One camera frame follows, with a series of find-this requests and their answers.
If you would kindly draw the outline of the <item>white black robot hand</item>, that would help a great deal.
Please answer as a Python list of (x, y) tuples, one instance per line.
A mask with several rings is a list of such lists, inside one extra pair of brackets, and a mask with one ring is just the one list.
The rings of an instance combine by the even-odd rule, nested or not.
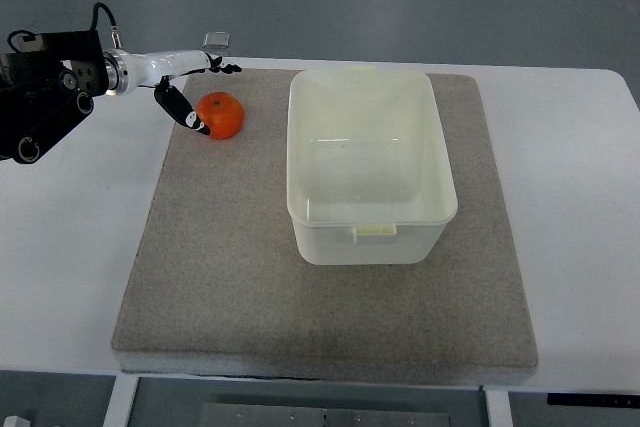
[(122, 49), (104, 52), (108, 77), (108, 95), (132, 93), (139, 87), (152, 88), (155, 101), (179, 125), (204, 135), (211, 129), (196, 114), (186, 97), (174, 86), (174, 78), (196, 73), (233, 74), (242, 71), (225, 63), (220, 56), (201, 50), (132, 54)]

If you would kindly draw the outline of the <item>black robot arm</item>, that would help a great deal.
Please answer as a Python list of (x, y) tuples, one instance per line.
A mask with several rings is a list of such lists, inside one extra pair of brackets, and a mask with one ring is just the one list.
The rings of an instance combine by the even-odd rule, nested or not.
[(95, 30), (11, 33), (1, 56), (1, 158), (33, 164), (83, 122), (106, 93)]

